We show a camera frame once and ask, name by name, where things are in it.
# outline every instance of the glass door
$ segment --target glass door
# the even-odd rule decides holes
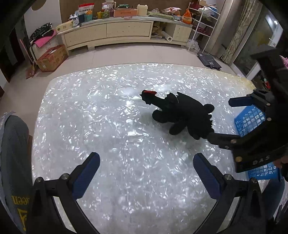
[[[282,32],[283,29],[276,18],[265,6],[262,6],[258,20],[245,45],[233,62],[233,66],[236,66],[238,71],[247,79],[252,80],[260,71],[260,66],[250,55],[255,48],[262,44],[276,47]]]

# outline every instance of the red comb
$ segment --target red comb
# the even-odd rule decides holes
[[[151,93],[153,95],[156,95],[156,91],[148,91],[148,90],[143,90],[144,93]]]

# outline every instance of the curtain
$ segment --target curtain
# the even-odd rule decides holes
[[[236,33],[227,47],[226,52],[220,57],[223,62],[230,63],[237,47],[241,43],[242,38],[244,37],[253,17],[255,16],[258,5],[258,0],[246,0]]]

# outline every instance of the white shelf rack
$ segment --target white shelf rack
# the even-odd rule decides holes
[[[189,3],[189,6],[188,6],[189,10],[196,11],[196,12],[200,12],[200,11],[197,10],[197,9],[191,8],[190,5],[191,5],[191,3]],[[204,13],[205,8],[209,9],[209,11],[211,11],[211,12],[215,12],[216,15],[218,15],[218,17],[215,18],[215,17],[211,16],[210,13],[209,13],[209,14]],[[204,14],[205,14],[205,15],[208,15],[210,18],[212,18],[212,19],[215,20],[214,26],[210,26],[210,25],[207,25],[207,24],[201,22],[201,19],[202,19],[202,17],[203,17]],[[200,16],[200,19],[199,19],[199,20],[194,19],[193,16],[192,16],[193,23],[194,23],[195,21],[198,22],[196,29],[192,29],[192,30],[194,31],[194,35],[193,35],[193,37],[192,37],[192,40],[194,40],[196,33],[199,33],[199,34],[201,34],[201,35],[204,35],[204,36],[208,37],[208,40],[207,40],[207,42],[206,42],[206,45],[205,45],[202,53],[203,53],[204,50],[206,49],[206,46],[207,46],[207,44],[208,44],[208,42],[209,42],[209,40],[210,40],[210,37],[211,37],[211,35],[212,35],[215,27],[216,27],[216,24],[217,24],[217,22],[218,22],[219,17],[220,17],[220,14],[219,14],[218,12],[216,12],[216,11],[212,10],[211,8],[206,7],[206,6],[203,7],[203,11],[202,11],[202,13],[201,13],[201,16]],[[199,28],[199,25],[200,25],[200,24],[204,24],[204,25],[206,25],[207,27],[212,28],[212,32],[211,32],[210,36],[207,35],[207,34],[205,34],[205,33],[202,33],[202,32],[199,32],[199,31],[198,31],[198,28]]]

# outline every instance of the blue plastic basket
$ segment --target blue plastic basket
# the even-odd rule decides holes
[[[265,114],[255,106],[247,106],[235,119],[234,123],[238,134],[243,137],[265,120]],[[277,179],[280,176],[280,170],[273,163],[247,171],[249,178],[258,180]]]

